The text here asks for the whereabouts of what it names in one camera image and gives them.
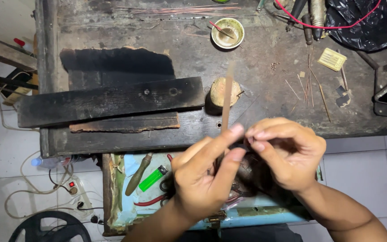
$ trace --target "charred wooden board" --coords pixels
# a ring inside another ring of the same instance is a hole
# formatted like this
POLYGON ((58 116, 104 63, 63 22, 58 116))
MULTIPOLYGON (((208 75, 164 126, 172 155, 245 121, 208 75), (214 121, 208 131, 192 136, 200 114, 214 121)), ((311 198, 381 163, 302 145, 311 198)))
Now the charred wooden board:
POLYGON ((200 77, 159 80, 25 96, 19 100, 18 126, 50 127, 94 118, 202 106, 204 91, 200 77))
POLYGON ((109 118, 70 125, 70 131, 74 133, 92 131, 139 133, 146 130, 159 130, 165 128, 180 128, 177 112, 109 118))

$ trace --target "lighter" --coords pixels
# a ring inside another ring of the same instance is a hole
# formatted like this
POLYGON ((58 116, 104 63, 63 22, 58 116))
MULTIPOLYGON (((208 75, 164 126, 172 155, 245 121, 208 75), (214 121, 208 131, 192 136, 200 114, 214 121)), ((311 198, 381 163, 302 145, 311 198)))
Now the lighter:
POLYGON ((168 170, 164 166, 159 166, 156 170, 152 172, 146 179, 144 179, 138 187, 145 192, 149 187, 151 187, 156 181, 163 177, 168 170))

